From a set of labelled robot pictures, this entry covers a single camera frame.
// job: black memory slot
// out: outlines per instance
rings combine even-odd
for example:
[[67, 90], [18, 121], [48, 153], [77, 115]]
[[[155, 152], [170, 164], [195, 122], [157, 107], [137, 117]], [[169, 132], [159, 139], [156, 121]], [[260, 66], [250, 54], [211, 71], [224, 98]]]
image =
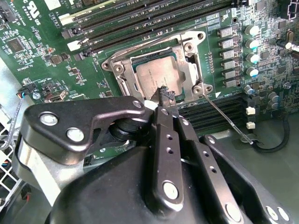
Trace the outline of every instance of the black memory slot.
[[103, 31], [104, 33], [106, 33], [105, 35], [102, 35], [101, 32], [97, 32], [95, 34], [93, 33], [91, 35], [86, 36], [86, 38], [89, 39], [88, 43], [90, 45], [90, 44], [92, 44], [92, 42], [96, 42], [96, 41], [103, 42], [103, 41], [110, 40], [112, 36], [120, 35], [120, 33], [125, 32], [125, 31], [135, 32], [137, 30], [142, 30], [144, 32], [148, 32], [152, 29], [159, 29], [159, 28], [162, 28], [163, 26], [171, 25], [171, 21], [173, 21], [173, 20], [180, 22], [180, 21], [183, 21], [190, 17], [197, 16], [200, 13], [203, 13], [205, 11], [209, 11], [207, 5], [214, 1], [215, 0], [206, 0], [206, 1], [203, 1], [200, 3], [193, 4], [191, 6], [187, 6], [185, 8], [179, 7], [177, 10], [174, 10], [174, 11], [171, 8], [176, 8], [176, 7], [173, 6], [168, 9], [168, 11], [171, 11], [170, 13], [166, 13], [161, 16], [157, 16], [157, 17], [151, 18], [149, 20], [146, 20], [146, 21], [143, 21], [138, 24], [131, 25], [131, 26], [127, 26], [126, 24], [124, 24], [125, 28], [117, 29], [114, 32]]
[[189, 16], [175, 17], [171, 21], [159, 23], [159, 25], [156, 25], [155, 27], [150, 27], [150, 28], [143, 29], [143, 30], [137, 30], [132, 34], [117, 37], [115, 39], [108, 40], [106, 42], [97, 43], [97, 44], [91, 46], [91, 48], [87, 49], [86, 51], [83, 51], [83, 54], [84, 54], [84, 56], [89, 56], [90, 54], [98, 53], [102, 50], [110, 48], [112, 45], [123, 44], [123, 43], [126, 43], [126, 42], [132, 40], [133, 38], [137, 38], [137, 37], [140, 37], [143, 40], [146, 40], [146, 39], [148, 39], [148, 37], [150, 35], [156, 34], [156, 33], [160, 32], [160, 30], [167, 30], [169, 32], [169, 31], [173, 30], [173, 27], [184, 25], [184, 24], [192, 22], [194, 20], [202, 19], [203, 15], [207, 16], [209, 14], [218, 13], [218, 12], [221, 12], [222, 10], [226, 10], [226, 9], [231, 9], [230, 4], [229, 4], [229, 6], [228, 6], [228, 4], [221, 4], [221, 5], [209, 7], [209, 9], [207, 9], [207, 10], [198, 12], [197, 16], [195, 16], [193, 18], [189, 18]]
[[[101, 35], [107, 34], [109, 32], [113, 32], [115, 30], [118, 30], [120, 28], [128, 27], [132, 24], [135, 24], [135, 23], [138, 23], [138, 22], [141, 22], [141, 21], [146, 21], [151, 17], [160, 16], [160, 15], [172, 12], [174, 10], [177, 10], [177, 9], [182, 9], [183, 7], [190, 6], [190, 5], [192, 5], [196, 2], [200, 2], [200, 1], [203, 1], [203, 0], [186, 0], [186, 1], [183, 1], [183, 2], [178, 2], [178, 0], [160, 1], [156, 4], [152, 4], [152, 5], [143, 7], [141, 9], [135, 10], [135, 11], [127, 13], [127, 14], [122, 14], [122, 15], [120, 15], [116, 18], [112, 18], [110, 20], [103, 21], [101, 23], [96, 23], [96, 24], [94, 23], [93, 25], [88, 26], [88, 27], [86, 27], [86, 25], [83, 24], [85, 28], [82, 29], [82, 31], [79, 32], [79, 33], [86, 32], [86, 31], [89, 31], [89, 30], [94, 30], [95, 28], [103, 26], [105, 24], [109, 24], [109, 23], [112, 23], [112, 22], [122, 21], [123, 20], [122, 22], [119, 22], [118, 24], [116, 24], [115, 26], [110, 28], [109, 30], [97, 31], [95, 33], [95, 36], [101, 36]], [[148, 10], [150, 10], [152, 8], [156, 8], [160, 5], [165, 5], [165, 6], [159, 8], [159, 9], [155, 9], [152, 12], [148, 12]]]

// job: robotic arm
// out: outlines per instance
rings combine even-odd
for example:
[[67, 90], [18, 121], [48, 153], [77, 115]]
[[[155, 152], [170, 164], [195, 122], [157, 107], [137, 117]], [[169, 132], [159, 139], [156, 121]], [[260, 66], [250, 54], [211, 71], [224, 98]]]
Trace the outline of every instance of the robotic arm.
[[[26, 110], [13, 167], [53, 206], [46, 223], [294, 223], [213, 136], [198, 139], [162, 95], [159, 105], [120, 97]], [[87, 153], [127, 140], [136, 147], [83, 172]]]

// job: chip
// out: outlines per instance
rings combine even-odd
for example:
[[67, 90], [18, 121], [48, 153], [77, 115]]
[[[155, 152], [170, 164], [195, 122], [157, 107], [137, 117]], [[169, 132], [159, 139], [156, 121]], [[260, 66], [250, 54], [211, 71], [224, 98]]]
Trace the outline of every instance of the chip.
[[279, 74], [284, 73], [285, 70], [286, 70], [286, 67], [285, 67], [285, 66], [283, 66], [283, 67], [279, 67], [279, 68], [278, 68], [278, 73], [279, 73]]
[[234, 56], [235, 56], [234, 50], [229, 50], [222, 53], [223, 60], [233, 58]]
[[278, 29], [282, 29], [286, 27], [286, 21], [281, 21], [278, 23]]
[[261, 59], [266, 59], [266, 58], [268, 58], [269, 57], [269, 52], [268, 51], [265, 51], [265, 52], [262, 52], [261, 53]]
[[7, 44], [9, 45], [9, 47], [11, 48], [11, 50], [14, 52], [14, 53], [18, 53], [22, 50], [24, 50], [25, 48], [22, 46], [19, 38], [15, 38], [15, 39], [12, 39], [10, 41], [7, 42]]
[[226, 88], [229, 88], [229, 87], [236, 87], [237, 86], [237, 83], [235, 80], [232, 80], [232, 81], [228, 81], [225, 83], [225, 87]]
[[226, 70], [226, 69], [233, 69], [235, 67], [235, 61], [232, 60], [232, 61], [228, 61], [228, 62], [224, 62], [222, 63], [223, 65], [223, 68]]
[[220, 43], [220, 45], [221, 45], [222, 49], [227, 49], [227, 48], [233, 47], [234, 43], [233, 43], [232, 39], [229, 39], [229, 40], [226, 40], [226, 41], [222, 41]]
[[221, 38], [231, 36], [233, 34], [233, 30], [231, 27], [224, 28], [224, 29], [219, 30], [219, 34], [220, 34]]
[[234, 78], [235, 77], [235, 70], [228, 71], [223, 73], [225, 79]]
[[266, 7], [267, 7], [267, 2], [264, 0], [260, 1], [256, 4], [256, 11], [262, 11]]
[[61, 56], [59, 55], [54, 55], [52, 58], [51, 58], [51, 61], [53, 62], [53, 64], [59, 64], [62, 62], [62, 58]]

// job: wire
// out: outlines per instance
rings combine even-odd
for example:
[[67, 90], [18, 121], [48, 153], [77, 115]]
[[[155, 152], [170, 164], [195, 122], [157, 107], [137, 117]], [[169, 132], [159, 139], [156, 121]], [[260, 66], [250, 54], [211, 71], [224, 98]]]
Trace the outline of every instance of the wire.
[[14, 116], [13, 116], [13, 118], [11, 120], [10, 127], [9, 127], [7, 141], [6, 141], [6, 143], [4, 143], [3, 146], [0, 147], [0, 150], [2, 150], [2, 151], [5, 150], [5, 149], [7, 149], [11, 145], [11, 143], [12, 143], [13, 136], [14, 136], [14, 127], [15, 127], [15, 124], [17, 122], [17, 118], [18, 118], [18, 115], [19, 115], [19, 112], [20, 112], [21, 105], [22, 105], [22, 103], [24, 101], [24, 97], [22, 97], [20, 99], [19, 104], [17, 106], [17, 109], [14, 112]]
[[289, 115], [285, 112], [282, 113], [282, 120], [283, 120], [283, 127], [284, 127], [284, 138], [282, 140], [282, 142], [274, 147], [274, 148], [261, 148], [258, 146], [258, 142], [257, 141], [254, 141], [252, 147], [258, 151], [259, 153], [275, 153], [275, 152], [278, 152], [279, 150], [283, 149], [286, 144], [288, 143], [289, 141], [289, 138], [290, 138], [290, 124], [289, 124]]

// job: black bracket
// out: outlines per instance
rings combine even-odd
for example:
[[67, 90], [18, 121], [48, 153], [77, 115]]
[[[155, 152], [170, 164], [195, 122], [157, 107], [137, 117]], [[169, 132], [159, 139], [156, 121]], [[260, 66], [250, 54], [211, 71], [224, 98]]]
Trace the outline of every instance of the black bracket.
[[[134, 97], [39, 104], [25, 111], [20, 133], [29, 146], [56, 162], [73, 165], [84, 159], [93, 143], [101, 142], [115, 120], [144, 113], [145, 107]], [[74, 138], [69, 130], [75, 130]]]

